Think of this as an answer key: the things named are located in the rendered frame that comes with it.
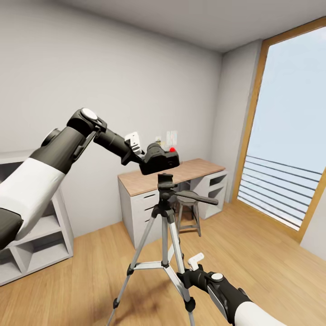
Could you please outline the camera tripod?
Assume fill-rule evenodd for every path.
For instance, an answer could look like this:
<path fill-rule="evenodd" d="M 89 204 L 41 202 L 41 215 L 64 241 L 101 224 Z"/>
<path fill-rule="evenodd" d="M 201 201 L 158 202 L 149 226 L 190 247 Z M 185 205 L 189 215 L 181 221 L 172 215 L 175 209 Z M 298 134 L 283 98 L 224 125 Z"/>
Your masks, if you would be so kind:
<path fill-rule="evenodd" d="M 153 208 L 151 213 L 150 220 L 147 224 L 143 237 L 138 245 L 137 251 L 134 255 L 133 261 L 129 264 L 127 269 L 127 277 L 125 282 L 122 286 L 122 289 L 119 293 L 118 298 L 114 299 L 113 302 L 113 312 L 109 318 L 107 326 L 110 325 L 111 319 L 120 304 L 121 296 L 126 288 L 126 285 L 129 281 L 130 276 L 136 270 L 153 270 L 153 269 L 163 269 L 169 278 L 171 279 L 172 283 L 180 293 L 181 297 L 185 303 L 185 309 L 189 314 L 190 324 L 191 326 L 196 326 L 195 319 L 193 315 L 193 310 L 196 308 L 196 301 L 193 297 L 190 297 L 189 290 L 184 287 L 184 284 L 178 278 L 176 273 L 173 271 L 172 267 L 170 266 L 171 259 L 175 253 L 178 272 L 184 273 L 186 271 L 186 266 L 184 262 L 184 253 L 182 253 L 181 246 L 180 246 L 180 237 L 178 236 L 176 222 L 174 219 L 174 212 L 176 212 L 175 203 L 168 201 L 171 196 L 177 195 L 182 197 L 187 197 L 194 199 L 196 201 L 201 201 L 203 203 L 211 204 L 211 205 L 218 205 L 218 200 L 209 197 L 202 197 L 202 196 L 193 196 L 185 193 L 175 192 L 171 190 L 171 188 L 178 187 L 177 183 L 173 183 L 173 174 L 163 173 L 158 174 L 158 191 L 159 191 L 159 202 Z M 137 263 L 139 259 L 139 255 L 143 249 L 145 241 L 149 235 L 151 227 L 157 217 L 157 215 L 161 215 L 162 217 L 162 248 L 163 248 L 163 260 L 162 261 L 154 261 L 154 262 L 141 262 Z M 172 238 L 172 245 L 170 249 L 168 249 L 168 227 L 170 229 L 171 238 Z"/>

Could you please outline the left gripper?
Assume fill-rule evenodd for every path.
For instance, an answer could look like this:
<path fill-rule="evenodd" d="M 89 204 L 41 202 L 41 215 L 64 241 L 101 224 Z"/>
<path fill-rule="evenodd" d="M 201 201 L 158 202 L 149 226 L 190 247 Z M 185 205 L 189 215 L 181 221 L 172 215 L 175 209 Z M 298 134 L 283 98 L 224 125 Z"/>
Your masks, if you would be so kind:
<path fill-rule="evenodd" d="M 121 157 L 121 164 L 127 165 L 130 161 L 146 165 L 147 163 L 138 155 L 134 154 L 133 149 L 125 142 L 125 139 L 115 133 L 112 142 L 106 147 L 107 150 Z"/>

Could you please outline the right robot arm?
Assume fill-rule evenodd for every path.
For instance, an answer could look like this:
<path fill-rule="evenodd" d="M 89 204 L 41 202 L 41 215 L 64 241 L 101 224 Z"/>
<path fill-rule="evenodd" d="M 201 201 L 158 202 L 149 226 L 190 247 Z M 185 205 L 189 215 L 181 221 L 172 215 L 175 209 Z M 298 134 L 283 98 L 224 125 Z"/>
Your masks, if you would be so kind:
<path fill-rule="evenodd" d="M 199 253 L 187 262 L 191 265 L 184 273 L 177 272 L 178 278 L 186 289 L 193 285 L 206 291 L 218 310 L 233 326 L 287 326 L 273 318 L 266 311 L 253 303 L 242 288 L 236 289 L 221 273 L 204 272 L 197 264 L 204 259 Z"/>

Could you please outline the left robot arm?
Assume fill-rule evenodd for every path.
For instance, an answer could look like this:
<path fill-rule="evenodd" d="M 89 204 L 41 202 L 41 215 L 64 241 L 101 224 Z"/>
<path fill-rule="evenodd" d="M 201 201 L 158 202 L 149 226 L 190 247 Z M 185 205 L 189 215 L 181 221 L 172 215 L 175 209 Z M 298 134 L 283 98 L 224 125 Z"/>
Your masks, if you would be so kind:
<path fill-rule="evenodd" d="M 87 108 L 78 109 L 63 131 L 53 129 L 36 149 L 0 184 L 0 252 L 24 238 L 38 223 L 64 177 L 91 141 L 130 161 L 146 165 L 139 134 L 124 138 Z"/>

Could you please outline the digital camera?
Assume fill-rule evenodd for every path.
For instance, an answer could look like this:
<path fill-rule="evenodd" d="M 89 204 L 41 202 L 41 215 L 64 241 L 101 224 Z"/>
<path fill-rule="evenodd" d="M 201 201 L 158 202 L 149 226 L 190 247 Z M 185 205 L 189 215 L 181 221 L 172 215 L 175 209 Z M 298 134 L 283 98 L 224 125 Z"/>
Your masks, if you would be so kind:
<path fill-rule="evenodd" d="M 180 166 L 179 154 L 175 148 L 164 151 L 159 143 L 150 144 L 147 153 L 141 157 L 147 164 L 139 164 L 143 175 L 158 173 Z"/>

